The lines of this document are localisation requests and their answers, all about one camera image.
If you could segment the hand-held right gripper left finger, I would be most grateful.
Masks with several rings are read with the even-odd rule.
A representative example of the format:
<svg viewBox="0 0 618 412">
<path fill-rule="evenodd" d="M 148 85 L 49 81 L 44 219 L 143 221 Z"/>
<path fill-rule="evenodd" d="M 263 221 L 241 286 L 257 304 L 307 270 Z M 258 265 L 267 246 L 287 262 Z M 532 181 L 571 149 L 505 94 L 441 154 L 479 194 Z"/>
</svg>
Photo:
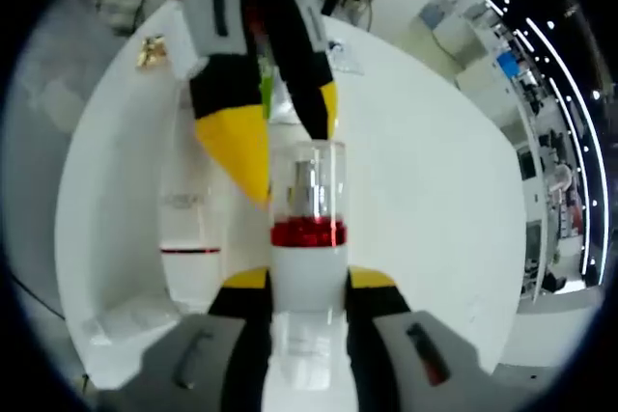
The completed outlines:
<svg viewBox="0 0 618 412">
<path fill-rule="evenodd" d="M 138 372 L 98 394 L 99 411 L 259 411 L 271 355 L 266 267 L 226 279 L 209 309 L 151 344 Z"/>
</svg>

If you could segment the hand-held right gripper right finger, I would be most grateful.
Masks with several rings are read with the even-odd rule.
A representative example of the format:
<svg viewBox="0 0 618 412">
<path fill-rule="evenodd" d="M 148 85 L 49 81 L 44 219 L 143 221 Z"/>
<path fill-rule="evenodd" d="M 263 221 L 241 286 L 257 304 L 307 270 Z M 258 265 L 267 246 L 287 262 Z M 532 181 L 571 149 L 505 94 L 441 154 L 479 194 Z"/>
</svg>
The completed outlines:
<svg viewBox="0 0 618 412">
<path fill-rule="evenodd" d="M 501 410 L 502 389 L 481 368 L 476 348 L 413 311 L 388 275 L 350 267 L 345 310 L 359 410 Z"/>
</svg>

